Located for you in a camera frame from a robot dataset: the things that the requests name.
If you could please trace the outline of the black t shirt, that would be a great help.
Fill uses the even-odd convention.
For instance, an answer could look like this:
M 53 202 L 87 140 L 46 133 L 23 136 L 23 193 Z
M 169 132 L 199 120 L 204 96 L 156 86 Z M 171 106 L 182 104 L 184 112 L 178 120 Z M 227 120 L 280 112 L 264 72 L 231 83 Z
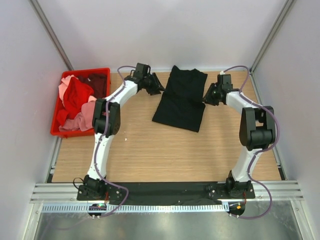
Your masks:
M 207 77 L 197 69 L 182 70 L 174 65 L 152 121 L 199 132 L 206 107 L 203 94 Z

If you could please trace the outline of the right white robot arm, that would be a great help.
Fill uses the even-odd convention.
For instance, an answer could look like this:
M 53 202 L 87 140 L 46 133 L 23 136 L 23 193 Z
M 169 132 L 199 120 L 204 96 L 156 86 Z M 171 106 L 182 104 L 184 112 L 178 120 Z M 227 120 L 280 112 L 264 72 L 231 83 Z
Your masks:
M 234 88 L 230 74 L 221 72 L 203 97 L 206 104 L 220 103 L 233 108 L 240 115 L 239 141 L 242 150 L 225 183 L 207 185 L 211 199 L 254 198 L 251 171 L 259 157 L 277 140 L 276 120 L 271 106 L 262 106 Z

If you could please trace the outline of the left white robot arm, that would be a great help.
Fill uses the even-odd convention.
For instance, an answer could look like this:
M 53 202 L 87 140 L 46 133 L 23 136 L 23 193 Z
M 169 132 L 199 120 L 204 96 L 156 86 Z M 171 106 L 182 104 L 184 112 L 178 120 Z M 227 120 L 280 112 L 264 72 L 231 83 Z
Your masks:
M 122 84 L 111 95 L 95 102 L 92 126 L 94 149 L 89 170 L 77 188 L 77 200 L 101 200 L 108 190 L 107 160 L 115 135 L 121 127 L 121 108 L 140 90 L 153 96 L 161 94 L 165 88 L 157 75 L 147 64 L 137 63 L 126 77 L 121 76 Z

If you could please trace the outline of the dark maroon t shirt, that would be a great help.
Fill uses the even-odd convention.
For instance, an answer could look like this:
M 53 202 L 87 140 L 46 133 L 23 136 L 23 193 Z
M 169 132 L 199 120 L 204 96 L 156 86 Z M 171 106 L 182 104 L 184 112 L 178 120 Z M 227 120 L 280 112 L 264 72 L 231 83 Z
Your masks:
M 107 96 L 107 75 L 103 73 L 92 73 L 87 77 L 79 75 L 80 82 L 90 86 L 93 89 L 93 97 L 102 99 Z

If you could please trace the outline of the red t shirt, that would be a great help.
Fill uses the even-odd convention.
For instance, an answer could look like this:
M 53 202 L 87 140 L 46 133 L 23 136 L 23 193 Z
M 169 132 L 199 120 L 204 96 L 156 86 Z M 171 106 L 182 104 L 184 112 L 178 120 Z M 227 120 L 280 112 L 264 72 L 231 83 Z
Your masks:
M 81 112 L 82 106 L 95 101 L 94 90 L 81 82 L 74 75 L 68 75 L 61 79 L 58 86 L 58 107 L 55 119 L 63 126 L 67 119 L 73 120 Z

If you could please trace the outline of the pink t shirt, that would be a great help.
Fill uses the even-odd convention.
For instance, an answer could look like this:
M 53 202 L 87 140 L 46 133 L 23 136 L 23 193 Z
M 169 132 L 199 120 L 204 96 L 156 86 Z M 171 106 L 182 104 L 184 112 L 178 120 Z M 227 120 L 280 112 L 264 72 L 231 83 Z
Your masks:
M 92 129 L 93 128 L 92 120 L 93 120 L 96 100 L 85 103 L 81 108 L 81 112 L 78 113 L 74 119 L 67 119 L 63 126 L 59 125 L 59 127 L 58 127 L 59 131 L 61 131 L 61 132 L 69 132 L 69 131 L 85 132 L 85 131 Z

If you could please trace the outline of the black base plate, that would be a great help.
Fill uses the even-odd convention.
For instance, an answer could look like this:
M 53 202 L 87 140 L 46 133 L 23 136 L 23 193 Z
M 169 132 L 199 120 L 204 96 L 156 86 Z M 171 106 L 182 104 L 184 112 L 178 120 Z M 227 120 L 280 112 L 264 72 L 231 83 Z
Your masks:
M 251 200 L 256 197 L 253 184 L 225 182 L 118 182 L 109 184 L 102 199 L 110 204 L 137 206 L 211 205 L 222 200 Z

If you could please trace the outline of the right aluminium corner post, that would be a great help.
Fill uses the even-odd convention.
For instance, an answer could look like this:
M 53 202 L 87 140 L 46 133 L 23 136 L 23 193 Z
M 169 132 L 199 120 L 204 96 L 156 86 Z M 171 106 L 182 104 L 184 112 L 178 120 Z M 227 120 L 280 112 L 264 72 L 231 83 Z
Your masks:
M 284 2 L 283 7 L 281 8 L 279 14 L 277 15 L 270 31 L 268 32 L 261 48 L 258 51 L 257 56 L 255 57 L 250 67 L 251 75 L 253 75 L 254 71 L 257 69 L 258 65 L 260 64 L 268 48 L 270 47 L 275 37 L 277 36 L 278 32 L 280 31 L 283 23 L 285 22 L 288 14 L 290 13 L 291 9 L 294 7 L 295 3 L 296 3 L 296 0 L 286 0 Z

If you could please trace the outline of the aluminium corner post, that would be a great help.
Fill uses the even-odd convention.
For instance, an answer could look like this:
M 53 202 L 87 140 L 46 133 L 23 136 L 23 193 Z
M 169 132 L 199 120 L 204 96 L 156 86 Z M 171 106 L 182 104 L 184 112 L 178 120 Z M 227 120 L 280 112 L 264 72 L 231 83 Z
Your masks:
M 253 75 L 254 71 L 257 69 L 258 65 L 260 64 L 268 48 L 270 47 L 275 37 L 277 36 L 278 32 L 280 31 L 283 23 L 285 22 L 288 14 L 290 13 L 291 9 L 294 7 L 295 3 L 296 3 L 296 0 L 286 0 L 284 2 L 283 7 L 281 8 L 279 14 L 277 15 L 270 31 L 268 32 L 261 48 L 258 51 L 257 56 L 255 57 L 250 67 L 251 75 Z
M 65 66 L 69 71 L 73 71 L 74 68 L 72 66 L 71 61 L 69 60 L 61 42 L 59 41 L 54 29 L 52 28 L 45 12 L 43 11 L 40 3 L 38 0 L 29 0 L 30 5 L 32 6 L 35 14 L 37 15 L 39 21 L 41 22 L 44 30 L 48 34 L 52 44 L 56 48 L 58 54 L 60 55 L 62 61 L 64 62 Z

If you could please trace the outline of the aluminium frame rail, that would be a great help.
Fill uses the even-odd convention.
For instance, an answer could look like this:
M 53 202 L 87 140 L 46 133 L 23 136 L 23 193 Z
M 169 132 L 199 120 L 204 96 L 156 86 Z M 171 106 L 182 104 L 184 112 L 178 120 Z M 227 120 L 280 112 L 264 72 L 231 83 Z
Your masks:
M 62 203 L 71 201 L 110 200 L 117 204 L 127 196 L 127 205 L 179 205 L 198 201 L 282 201 L 302 200 L 296 181 L 265 181 L 252 183 L 247 190 L 227 190 L 223 182 L 122 182 L 125 190 L 107 186 L 100 192 L 87 190 L 80 184 L 41 183 L 32 192 L 31 203 Z

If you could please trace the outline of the left aluminium corner post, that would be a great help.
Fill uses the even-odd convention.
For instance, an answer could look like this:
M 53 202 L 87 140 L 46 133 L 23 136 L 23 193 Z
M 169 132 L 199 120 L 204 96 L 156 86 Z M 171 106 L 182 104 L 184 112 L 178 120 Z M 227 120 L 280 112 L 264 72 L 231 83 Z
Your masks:
M 37 15 L 39 21 L 41 22 L 44 30 L 48 34 L 52 44 L 56 48 L 58 54 L 60 55 L 62 61 L 64 62 L 65 66 L 69 71 L 73 71 L 74 68 L 72 66 L 71 61 L 69 60 L 61 42 L 59 41 L 54 29 L 52 28 L 45 12 L 43 11 L 40 3 L 38 0 L 29 0 L 30 5 L 32 6 L 35 14 Z

